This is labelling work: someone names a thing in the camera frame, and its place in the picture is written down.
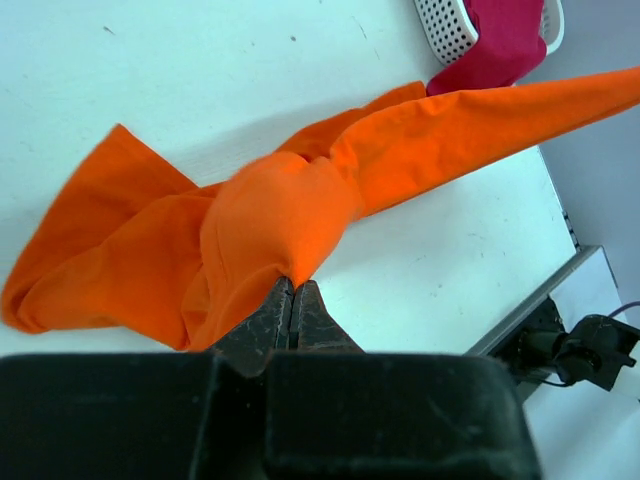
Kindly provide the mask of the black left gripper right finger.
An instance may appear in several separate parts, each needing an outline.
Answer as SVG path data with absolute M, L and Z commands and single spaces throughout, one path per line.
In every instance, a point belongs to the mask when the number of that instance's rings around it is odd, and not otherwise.
M 363 352 L 329 314 L 319 286 L 313 280 L 302 284 L 295 294 L 293 349 L 314 352 Z

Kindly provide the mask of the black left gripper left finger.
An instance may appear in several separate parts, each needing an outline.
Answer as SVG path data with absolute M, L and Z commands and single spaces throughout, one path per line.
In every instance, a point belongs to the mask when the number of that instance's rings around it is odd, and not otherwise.
M 293 284 L 280 277 L 260 307 L 209 351 L 242 376 L 260 376 L 274 349 L 286 349 L 293 307 Z

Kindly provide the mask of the orange t shirt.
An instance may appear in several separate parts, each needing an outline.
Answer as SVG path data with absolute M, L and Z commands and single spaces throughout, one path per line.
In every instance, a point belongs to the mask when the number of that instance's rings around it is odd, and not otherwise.
M 202 351 L 279 278 L 309 280 L 350 224 L 638 102 L 637 68 L 442 94 L 412 82 L 206 187 L 116 126 L 18 257 L 2 320 L 28 334 L 125 327 Z

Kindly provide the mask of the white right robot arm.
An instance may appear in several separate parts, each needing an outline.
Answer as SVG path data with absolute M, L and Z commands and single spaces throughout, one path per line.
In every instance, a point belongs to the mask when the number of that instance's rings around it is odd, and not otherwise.
M 558 377 L 568 385 L 587 381 L 611 392 L 623 367 L 633 368 L 639 330 L 609 316 L 588 315 L 562 340 L 553 358 Z

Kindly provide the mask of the white perforated plastic basket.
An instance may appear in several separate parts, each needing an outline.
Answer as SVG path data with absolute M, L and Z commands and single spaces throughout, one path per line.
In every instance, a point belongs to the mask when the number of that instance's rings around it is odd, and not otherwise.
M 443 66 L 466 54 L 478 41 L 479 33 L 463 1 L 414 0 L 429 46 Z M 560 0 L 545 0 L 539 36 L 546 44 L 546 55 L 555 53 L 564 38 L 565 17 Z

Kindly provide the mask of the crimson red t shirt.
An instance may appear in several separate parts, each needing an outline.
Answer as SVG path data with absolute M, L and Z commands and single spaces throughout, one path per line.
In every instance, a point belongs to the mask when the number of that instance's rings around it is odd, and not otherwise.
M 459 57 L 429 81 L 429 95 L 510 86 L 545 59 L 542 1 L 466 1 L 464 6 L 478 39 L 453 43 Z

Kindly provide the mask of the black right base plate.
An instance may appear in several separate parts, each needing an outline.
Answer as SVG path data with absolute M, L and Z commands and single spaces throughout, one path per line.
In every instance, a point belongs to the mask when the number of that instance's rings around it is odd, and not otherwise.
M 542 384 L 556 372 L 552 360 L 566 336 L 556 304 L 547 296 L 506 332 L 489 355 L 506 365 L 517 384 Z

